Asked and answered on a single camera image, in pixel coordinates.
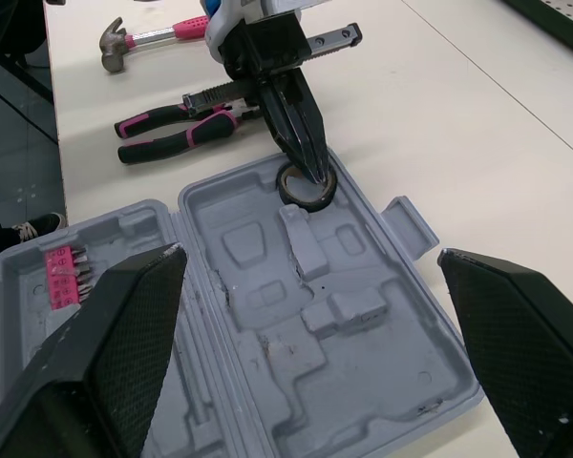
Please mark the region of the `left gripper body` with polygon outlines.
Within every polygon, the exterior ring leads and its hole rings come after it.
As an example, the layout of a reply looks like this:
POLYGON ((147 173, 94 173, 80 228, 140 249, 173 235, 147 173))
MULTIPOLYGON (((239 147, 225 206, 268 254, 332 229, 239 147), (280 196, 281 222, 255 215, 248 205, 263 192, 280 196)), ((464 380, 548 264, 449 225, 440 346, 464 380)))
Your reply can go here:
POLYGON ((271 76, 346 48, 363 39, 356 23, 306 37, 295 13, 283 13, 251 24, 240 21, 219 46, 231 81, 182 97, 190 114, 252 97, 271 76))

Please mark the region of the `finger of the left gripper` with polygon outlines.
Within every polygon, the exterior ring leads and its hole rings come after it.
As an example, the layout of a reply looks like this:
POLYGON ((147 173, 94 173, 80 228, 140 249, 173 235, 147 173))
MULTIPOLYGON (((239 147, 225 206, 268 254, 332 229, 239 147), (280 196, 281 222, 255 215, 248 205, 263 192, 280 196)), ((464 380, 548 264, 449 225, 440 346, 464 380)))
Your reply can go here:
POLYGON ((303 79, 268 79, 259 87, 266 125, 274 142, 310 182, 316 183, 316 145, 305 107, 303 79))
POLYGON ((285 74, 286 154, 313 183, 329 178, 324 120, 301 69, 285 74))

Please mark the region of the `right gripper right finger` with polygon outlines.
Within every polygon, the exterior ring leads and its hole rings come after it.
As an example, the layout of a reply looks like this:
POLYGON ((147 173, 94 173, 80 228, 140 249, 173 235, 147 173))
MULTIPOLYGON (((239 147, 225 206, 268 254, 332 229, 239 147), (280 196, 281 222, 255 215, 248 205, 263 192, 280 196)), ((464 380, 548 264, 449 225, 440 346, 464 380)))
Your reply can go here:
POLYGON ((438 257, 471 366, 520 457, 573 457, 573 303, 542 273, 438 257))

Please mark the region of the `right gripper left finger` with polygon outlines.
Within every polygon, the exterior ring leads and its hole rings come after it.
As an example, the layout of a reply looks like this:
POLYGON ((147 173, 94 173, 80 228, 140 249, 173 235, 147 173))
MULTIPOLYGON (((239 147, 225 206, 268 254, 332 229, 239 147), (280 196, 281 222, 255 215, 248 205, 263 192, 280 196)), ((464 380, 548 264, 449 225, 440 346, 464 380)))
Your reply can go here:
POLYGON ((0 403, 0 457, 138 457, 169 365, 187 255, 134 255, 45 340, 0 403))

